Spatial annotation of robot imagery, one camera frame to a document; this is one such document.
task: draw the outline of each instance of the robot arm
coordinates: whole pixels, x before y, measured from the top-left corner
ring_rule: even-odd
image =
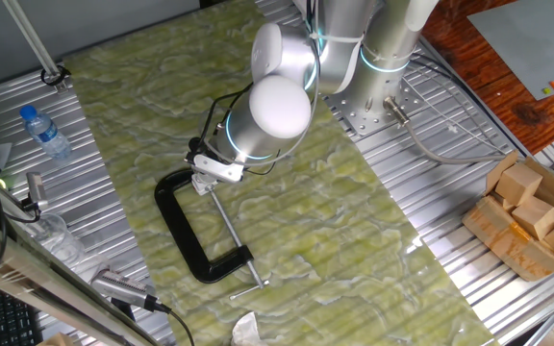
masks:
[[[376,0],[315,0],[311,33],[265,24],[251,54],[254,85],[217,125],[216,135],[200,143],[204,150],[188,156],[202,173],[195,177],[196,190],[202,193],[217,180],[237,182],[245,165],[275,162],[278,150],[288,147],[291,152],[311,123],[306,91],[312,87],[342,93],[357,111],[384,115],[383,101],[398,101],[405,66],[438,1],[386,0],[371,18]]]

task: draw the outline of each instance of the plastic bottle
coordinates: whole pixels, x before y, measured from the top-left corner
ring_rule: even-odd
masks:
[[[44,213],[33,228],[32,236],[44,249],[68,267],[76,265],[85,256],[85,246],[67,229],[57,214]]]
[[[70,155],[72,149],[67,138],[48,115],[28,105],[20,109],[20,116],[25,120],[25,130],[39,143],[46,155],[53,159],[65,159]]]
[[[110,267],[108,258],[99,253],[85,253],[83,243],[67,229],[65,221],[57,214],[44,213],[29,233],[44,249],[70,268],[81,279],[90,282],[102,268]]]

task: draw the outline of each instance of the white paper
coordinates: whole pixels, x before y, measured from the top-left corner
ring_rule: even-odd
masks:
[[[232,330],[232,346],[268,346],[260,340],[256,314],[252,311],[244,315]]]

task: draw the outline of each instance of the green marble surface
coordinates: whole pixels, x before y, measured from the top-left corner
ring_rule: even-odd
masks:
[[[323,102],[295,155],[216,189],[270,286],[230,301],[253,284],[246,268],[217,284],[191,276],[153,191],[186,166],[213,99],[249,83],[263,23],[235,0],[65,60],[159,296],[197,345],[229,345],[250,310],[270,345],[494,343]],[[209,196],[177,198],[210,258],[234,246]]]

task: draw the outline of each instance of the table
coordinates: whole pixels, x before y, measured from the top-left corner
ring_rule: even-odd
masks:
[[[554,95],[540,101],[469,22],[470,14],[511,0],[442,0],[422,34],[510,131],[536,154],[554,141]]]
[[[153,192],[187,167],[212,101],[249,82],[263,23],[252,1],[235,0],[65,61],[160,298],[198,345],[230,344],[250,310],[271,344],[495,344],[323,102],[296,155],[215,189],[270,286],[231,301],[253,284],[246,269],[215,284],[191,276]],[[232,248],[208,196],[188,186],[177,200],[209,258]]]

